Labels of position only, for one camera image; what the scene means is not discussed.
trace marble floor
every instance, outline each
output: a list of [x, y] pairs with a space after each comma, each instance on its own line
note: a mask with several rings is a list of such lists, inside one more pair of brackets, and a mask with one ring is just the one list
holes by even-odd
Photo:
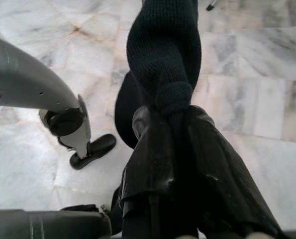
[[[193, 104], [243, 157], [281, 227], [296, 229], [296, 0], [199, 0], [202, 68]], [[81, 94], [93, 139], [117, 135], [116, 94], [141, 0], [3, 0], [0, 37], [41, 60]], [[132, 150], [81, 171], [37, 110], [0, 107], [0, 209], [109, 204]]]

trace black fabric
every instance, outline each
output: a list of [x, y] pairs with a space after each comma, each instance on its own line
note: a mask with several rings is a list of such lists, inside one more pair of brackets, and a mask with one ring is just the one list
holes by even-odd
[[200, 70], [197, 18], [197, 0], [147, 0], [136, 18], [127, 42], [131, 72], [115, 108], [117, 130], [130, 147], [137, 144], [132, 116], [142, 105], [154, 105], [173, 130], [180, 128]]

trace black rubber cap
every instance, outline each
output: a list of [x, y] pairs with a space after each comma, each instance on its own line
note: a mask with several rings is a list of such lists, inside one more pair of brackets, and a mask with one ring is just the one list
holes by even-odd
[[211, 11], [211, 10], [213, 10], [213, 8], [214, 8], [214, 6], [210, 4], [210, 5], [206, 8], [206, 10], [207, 10], [207, 11]]
[[103, 157], [109, 153], [116, 145], [117, 140], [112, 134], [105, 134], [104, 136], [96, 139], [90, 143], [88, 152], [89, 156], [80, 159], [76, 153], [70, 158], [70, 165], [76, 169], [82, 169], [92, 161]]

